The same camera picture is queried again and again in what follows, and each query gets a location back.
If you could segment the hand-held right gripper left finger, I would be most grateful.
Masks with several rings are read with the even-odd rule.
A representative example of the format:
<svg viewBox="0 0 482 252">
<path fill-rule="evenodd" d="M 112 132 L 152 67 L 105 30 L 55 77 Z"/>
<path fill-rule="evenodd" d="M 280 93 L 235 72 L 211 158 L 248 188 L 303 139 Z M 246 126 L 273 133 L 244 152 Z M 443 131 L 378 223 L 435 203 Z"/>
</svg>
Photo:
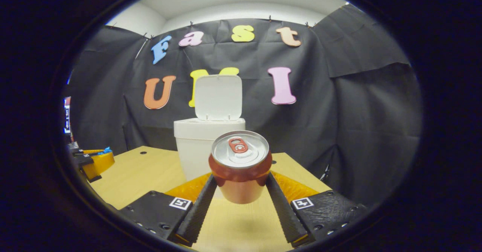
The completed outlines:
<svg viewBox="0 0 482 252">
<path fill-rule="evenodd" d="M 120 209 L 120 214 L 158 240 L 186 247 L 196 243 L 217 183 L 204 174 L 168 192 L 149 191 Z"/>
</svg>

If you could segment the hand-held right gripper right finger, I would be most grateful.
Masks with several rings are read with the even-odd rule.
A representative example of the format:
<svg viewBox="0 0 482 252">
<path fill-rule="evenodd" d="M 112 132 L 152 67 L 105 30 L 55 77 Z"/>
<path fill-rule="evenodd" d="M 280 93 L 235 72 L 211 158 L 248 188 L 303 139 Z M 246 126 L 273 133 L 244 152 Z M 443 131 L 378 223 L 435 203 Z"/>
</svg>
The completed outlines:
<svg viewBox="0 0 482 252">
<path fill-rule="evenodd" d="M 334 190 L 318 192 L 275 171 L 267 175 L 266 187 L 292 247 L 324 241 L 367 212 Z"/>
</svg>

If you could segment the red pop can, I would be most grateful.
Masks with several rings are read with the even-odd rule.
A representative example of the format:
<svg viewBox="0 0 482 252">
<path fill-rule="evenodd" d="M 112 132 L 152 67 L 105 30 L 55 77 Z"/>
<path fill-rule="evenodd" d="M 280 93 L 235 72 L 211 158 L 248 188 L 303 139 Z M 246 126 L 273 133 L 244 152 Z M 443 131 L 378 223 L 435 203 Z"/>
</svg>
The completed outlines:
<svg viewBox="0 0 482 252">
<path fill-rule="evenodd" d="M 249 204 L 263 191 L 272 167 L 272 153 L 260 134 L 235 130 L 214 140 L 208 164 L 225 199 Z"/>
</svg>

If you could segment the white desktop garbage bin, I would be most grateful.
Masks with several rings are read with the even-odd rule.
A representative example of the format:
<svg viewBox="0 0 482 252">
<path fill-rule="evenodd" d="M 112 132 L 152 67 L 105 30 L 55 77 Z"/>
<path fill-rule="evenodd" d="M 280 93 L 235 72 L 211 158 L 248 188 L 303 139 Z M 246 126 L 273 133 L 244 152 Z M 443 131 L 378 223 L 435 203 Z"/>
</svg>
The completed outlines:
<svg viewBox="0 0 482 252">
<path fill-rule="evenodd" d="M 208 75 L 194 87 L 195 117 L 174 121 L 177 152 L 186 180 L 210 172 L 208 158 L 216 138 L 244 130 L 242 80 L 238 75 Z"/>
</svg>

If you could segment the wooden desktop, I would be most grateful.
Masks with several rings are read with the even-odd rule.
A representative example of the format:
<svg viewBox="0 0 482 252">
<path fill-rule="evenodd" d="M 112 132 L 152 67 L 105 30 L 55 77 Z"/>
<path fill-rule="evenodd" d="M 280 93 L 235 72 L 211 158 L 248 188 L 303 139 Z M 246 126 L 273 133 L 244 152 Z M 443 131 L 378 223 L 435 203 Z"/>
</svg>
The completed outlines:
<svg viewBox="0 0 482 252">
<path fill-rule="evenodd" d="M 148 191 L 167 192 L 186 181 L 176 151 L 141 146 L 115 156 L 114 160 L 102 178 L 90 185 L 116 209 Z M 266 188 L 258 200 L 245 205 L 215 196 L 198 240 L 192 246 L 192 250 L 199 252 L 287 252 L 291 249 Z"/>
</svg>

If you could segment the white and blue background items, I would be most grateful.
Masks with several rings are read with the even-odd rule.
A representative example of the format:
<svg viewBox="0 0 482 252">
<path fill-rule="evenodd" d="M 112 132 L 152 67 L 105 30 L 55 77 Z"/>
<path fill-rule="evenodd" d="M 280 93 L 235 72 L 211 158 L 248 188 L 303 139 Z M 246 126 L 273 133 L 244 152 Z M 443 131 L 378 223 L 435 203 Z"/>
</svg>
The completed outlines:
<svg viewBox="0 0 482 252">
<path fill-rule="evenodd" d="M 64 111 L 65 111 L 65 125 L 64 125 L 64 132 L 66 134 L 71 133 L 71 126 L 70 126 L 70 101 L 71 97 L 67 96 L 64 99 Z"/>
</svg>

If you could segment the black backdrop cloth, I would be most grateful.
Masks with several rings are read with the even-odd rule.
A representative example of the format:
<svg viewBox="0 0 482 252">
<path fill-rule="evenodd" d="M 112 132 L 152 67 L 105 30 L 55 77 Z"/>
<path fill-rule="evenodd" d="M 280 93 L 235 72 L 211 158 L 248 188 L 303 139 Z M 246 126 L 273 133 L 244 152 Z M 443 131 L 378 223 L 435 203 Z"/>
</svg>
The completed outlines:
<svg viewBox="0 0 482 252">
<path fill-rule="evenodd" d="M 423 109 L 415 71 L 375 19 L 344 5 L 314 27 L 219 19 L 151 39 L 103 27 L 73 67 L 74 139 L 121 154 L 176 151 L 174 121 L 195 117 L 191 72 L 237 68 L 241 117 L 343 196 L 379 204 L 408 172 Z"/>
</svg>

